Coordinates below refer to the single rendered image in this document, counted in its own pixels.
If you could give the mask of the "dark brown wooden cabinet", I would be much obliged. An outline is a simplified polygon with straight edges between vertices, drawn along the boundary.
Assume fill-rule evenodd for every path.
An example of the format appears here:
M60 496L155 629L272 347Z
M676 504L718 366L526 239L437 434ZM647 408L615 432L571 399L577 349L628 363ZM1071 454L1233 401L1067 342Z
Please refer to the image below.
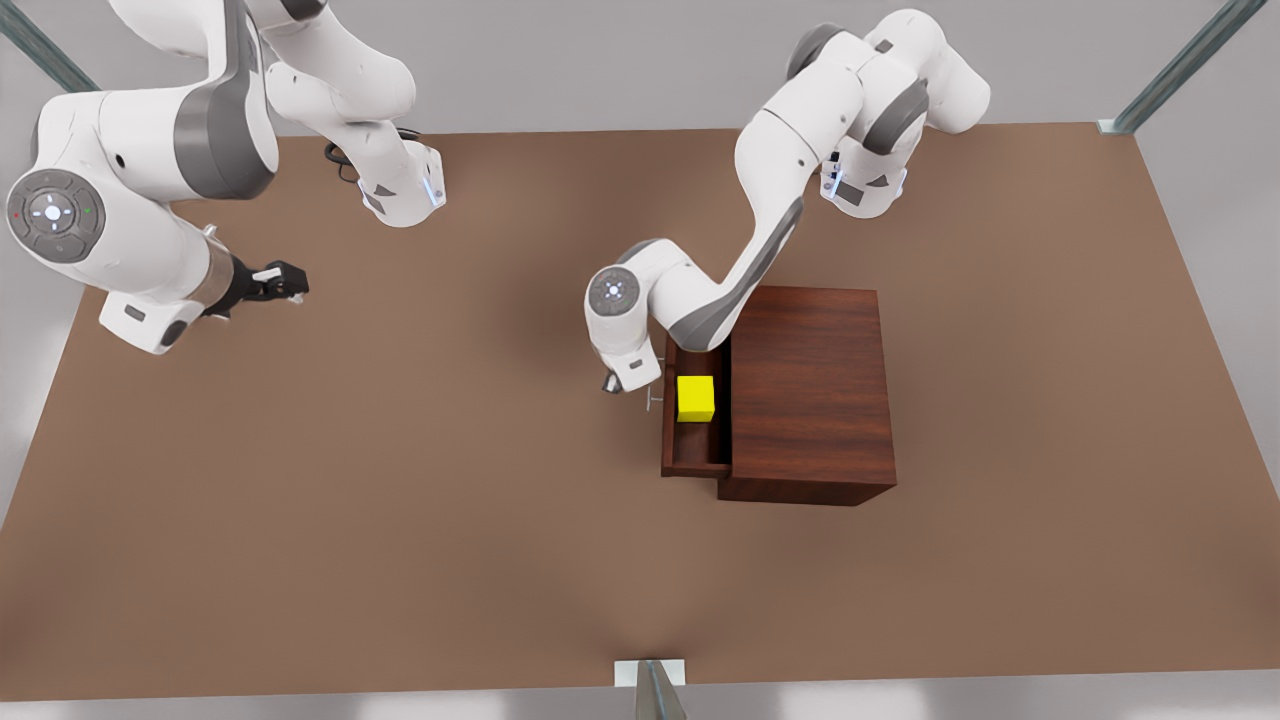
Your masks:
M897 484L872 290L768 286L730 336L722 501L858 506Z

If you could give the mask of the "yellow cube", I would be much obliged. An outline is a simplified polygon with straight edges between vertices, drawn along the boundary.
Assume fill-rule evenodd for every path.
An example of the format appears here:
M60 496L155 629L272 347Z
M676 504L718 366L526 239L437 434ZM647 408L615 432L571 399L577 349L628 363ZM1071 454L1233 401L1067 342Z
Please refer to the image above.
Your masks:
M713 375L676 377L676 421L710 423L716 415L716 378Z

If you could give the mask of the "wooden drawer with silver handle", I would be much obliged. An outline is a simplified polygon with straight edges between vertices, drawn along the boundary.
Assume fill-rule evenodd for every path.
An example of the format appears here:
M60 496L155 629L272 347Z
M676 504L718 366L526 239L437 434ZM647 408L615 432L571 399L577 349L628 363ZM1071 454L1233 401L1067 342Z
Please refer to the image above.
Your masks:
M681 350L666 341L662 354L663 395L660 474L723 479L732 470L732 341L705 354ZM708 375L713 379L716 410L708 423L677 421L677 378Z

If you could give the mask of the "silver frame post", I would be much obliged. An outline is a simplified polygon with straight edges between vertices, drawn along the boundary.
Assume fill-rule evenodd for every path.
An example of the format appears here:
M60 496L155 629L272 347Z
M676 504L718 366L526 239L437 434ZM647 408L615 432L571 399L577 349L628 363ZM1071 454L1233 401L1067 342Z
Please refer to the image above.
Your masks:
M686 685L684 659L618 660L614 687L635 691L635 720L689 720L677 688Z
M1096 122L1103 136L1134 135L1270 0L1226 0L1153 79L1115 117Z
M100 87L19 9L0 0L0 33L68 94L95 92Z

